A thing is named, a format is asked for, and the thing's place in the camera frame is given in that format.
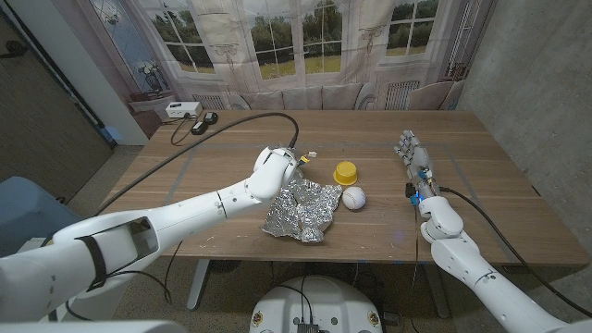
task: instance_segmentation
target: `small white box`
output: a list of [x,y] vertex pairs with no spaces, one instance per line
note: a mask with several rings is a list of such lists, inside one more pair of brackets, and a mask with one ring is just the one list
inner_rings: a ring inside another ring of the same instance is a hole
[[202,114],[202,109],[199,102],[171,102],[166,107],[166,113],[169,117],[185,117],[185,114],[198,117]]

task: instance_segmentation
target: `window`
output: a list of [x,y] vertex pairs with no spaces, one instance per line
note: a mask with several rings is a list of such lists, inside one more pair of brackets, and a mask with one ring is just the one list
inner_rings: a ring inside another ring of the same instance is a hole
[[141,4],[182,70],[215,74],[187,0],[147,0]]
[[[262,79],[341,72],[344,8],[334,0],[244,0]],[[292,30],[300,28],[302,39],[294,41]]]
[[438,0],[398,0],[389,24],[387,56],[424,53],[437,10]]
[[117,51],[128,65],[138,89],[142,93],[169,90],[159,66],[119,1],[92,0],[91,4]]
[[306,74],[341,72],[340,6],[321,0],[302,16],[304,67]]
[[296,74],[289,1],[245,0],[263,80]]

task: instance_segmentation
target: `white ball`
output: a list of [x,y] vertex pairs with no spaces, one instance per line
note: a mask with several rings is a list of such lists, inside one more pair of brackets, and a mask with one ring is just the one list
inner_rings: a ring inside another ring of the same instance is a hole
[[341,200],[350,209],[360,209],[366,203],[366,195],[362,189],[353,186],[343,192]]

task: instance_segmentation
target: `gray wall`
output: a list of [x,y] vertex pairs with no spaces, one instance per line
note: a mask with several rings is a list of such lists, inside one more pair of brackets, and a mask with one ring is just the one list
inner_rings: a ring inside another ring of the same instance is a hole
[[[475,112],[589,253],[591,12],[589,0],[499,0],[457,107]],[[588,266],[553,285],[590,309],[590,281]],[[546,291],[529,294],[562,320],[583,318]]]
[[[45,0],[12,0],[9,3],[82,98],[105,123],[113,139],[119,144],[146,144],[148,139],[128,107],[116,95],[54,4]],[[0,2],[0,7],[9,19],[15,21],[4,2]]]

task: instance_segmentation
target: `table leg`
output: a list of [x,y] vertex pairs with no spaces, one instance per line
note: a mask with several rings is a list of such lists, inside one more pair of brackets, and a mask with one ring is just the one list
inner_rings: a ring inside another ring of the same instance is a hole
[[196,310],[200,306],[202,294],[204,293],[205,278],[207,276],[207,268],[210,265],[209,259],[200,259],[197,261],[195,268],[195,276],[193,276],[193,283],[189,292],[189,299],[187,300],[187,308]]
[[429,288],[432,291],[438,317],[450,318],[450,308],[448,307],[448,301],[446,300],[438,267],[436,265],[422,265],[422,267],[424,268]]

